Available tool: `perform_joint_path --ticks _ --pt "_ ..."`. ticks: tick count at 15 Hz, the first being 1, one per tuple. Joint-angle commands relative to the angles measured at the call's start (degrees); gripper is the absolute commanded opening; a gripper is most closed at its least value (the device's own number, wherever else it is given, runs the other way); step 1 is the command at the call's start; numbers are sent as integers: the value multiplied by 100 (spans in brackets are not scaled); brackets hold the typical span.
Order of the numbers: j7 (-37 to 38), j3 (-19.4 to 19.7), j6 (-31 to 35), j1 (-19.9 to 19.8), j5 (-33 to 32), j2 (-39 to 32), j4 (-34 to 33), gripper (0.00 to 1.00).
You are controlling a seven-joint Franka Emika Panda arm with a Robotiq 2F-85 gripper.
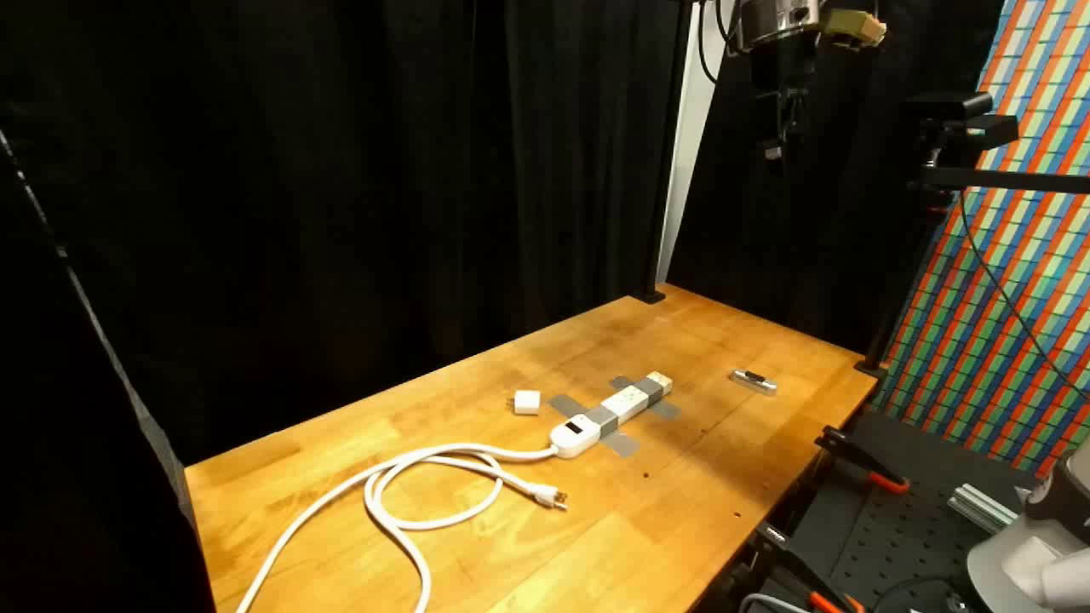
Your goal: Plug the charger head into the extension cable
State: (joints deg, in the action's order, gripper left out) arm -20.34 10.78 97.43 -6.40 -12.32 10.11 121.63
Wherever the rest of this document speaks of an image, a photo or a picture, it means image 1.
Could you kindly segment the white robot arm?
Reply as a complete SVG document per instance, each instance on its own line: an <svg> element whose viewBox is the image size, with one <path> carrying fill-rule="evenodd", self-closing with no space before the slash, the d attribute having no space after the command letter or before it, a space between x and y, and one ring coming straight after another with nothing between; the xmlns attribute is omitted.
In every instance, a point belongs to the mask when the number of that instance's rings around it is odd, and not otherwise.
<svg viewBox="0 0 1090 613"><path fill-rule="evenodd" d="M1090 613L1090 443L967 551L967 581L990 613Z"/></svg>

